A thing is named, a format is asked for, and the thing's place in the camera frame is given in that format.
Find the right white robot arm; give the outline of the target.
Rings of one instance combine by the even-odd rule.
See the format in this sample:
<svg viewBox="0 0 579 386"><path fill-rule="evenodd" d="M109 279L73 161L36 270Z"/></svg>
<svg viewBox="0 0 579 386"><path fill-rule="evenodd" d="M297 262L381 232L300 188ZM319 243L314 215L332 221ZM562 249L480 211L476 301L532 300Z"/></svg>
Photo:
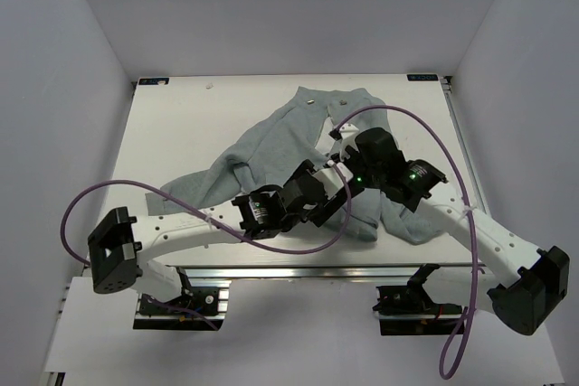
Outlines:
<svg viewBox="0 0 579 386"><path fill-rule="evenodd" d="M449 234L486 267L479 273L435 263L420 266L407 283L415 310L473 304L511 330L532 335L565 298L570 258L562 249L541 249L485 212L469 208L440 170L424 160L406 160L381 127L361 131L345 124L330 135L339 140L339 160L356 186L380 190Z"/></svg>

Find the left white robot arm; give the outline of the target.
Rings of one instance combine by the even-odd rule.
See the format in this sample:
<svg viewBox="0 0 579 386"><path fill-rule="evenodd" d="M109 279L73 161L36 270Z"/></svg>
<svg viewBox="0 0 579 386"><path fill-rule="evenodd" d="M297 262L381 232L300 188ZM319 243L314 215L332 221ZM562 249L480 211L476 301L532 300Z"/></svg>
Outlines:
<svg viewBox="0 0 579 386"><path fill-rule="evenodd" d="M112 209L88 237L93 290L109 295L133 289L170 312L183 312L192 294L185 272L158 258L215 244L259 243L308 221L321 225L351 205L354 179L342 163L317 170L305 161L281 187L262 187L205 210L133 216L125 207Z"/></svg>

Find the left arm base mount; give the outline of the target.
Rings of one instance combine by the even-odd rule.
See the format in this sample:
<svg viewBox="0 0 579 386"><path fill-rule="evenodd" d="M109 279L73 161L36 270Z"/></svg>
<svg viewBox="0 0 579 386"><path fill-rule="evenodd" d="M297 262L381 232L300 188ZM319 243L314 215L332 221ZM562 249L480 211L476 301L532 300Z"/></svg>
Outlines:
<svg viewBox="0 0 579 386"><path fill-rule="evenodd" d="M134 330L218 332L224 321L229 288L224 283L191 280L186 271L178 268L184 289L182 294L168 301L150 295L138 300Z"/></svg>

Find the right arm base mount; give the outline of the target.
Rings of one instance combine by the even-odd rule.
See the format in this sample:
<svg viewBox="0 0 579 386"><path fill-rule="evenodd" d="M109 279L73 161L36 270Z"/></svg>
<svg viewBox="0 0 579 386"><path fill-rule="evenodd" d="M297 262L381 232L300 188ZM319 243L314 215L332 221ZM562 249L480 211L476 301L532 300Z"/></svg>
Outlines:
<svg viewBox="0 0 579 386"><path fill-rule="evenodd" d="M377 300L372 307L379 320L381 336L450 335L455 327L463 334L463 307L438 304L423 288L426 279L441 268L425 264L404 285L385 285L376 288Z"/></svg>

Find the grey zip-up jacket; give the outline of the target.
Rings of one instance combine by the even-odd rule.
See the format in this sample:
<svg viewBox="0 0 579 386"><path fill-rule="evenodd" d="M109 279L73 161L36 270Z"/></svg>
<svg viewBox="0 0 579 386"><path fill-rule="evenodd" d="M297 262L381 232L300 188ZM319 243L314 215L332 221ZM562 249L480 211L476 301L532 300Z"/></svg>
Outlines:
<svg viewBox="0 0 579 386"><path fill-rule="evenodd" d="M208 169L185 174L162 186L162 191L198 209L226 202L267 184L283 185L305 160L321 167L339 145L329 132L350 113L365 108L354 119L360 130L390 128L382 100L366 89L314 90L298 88L295 96L268 118L245 131ZM355 197L350 209L341 208L325 227L361 241L375 241L378 229L413 245L441 235L424 218L391 202L377 190Z"/></svg>

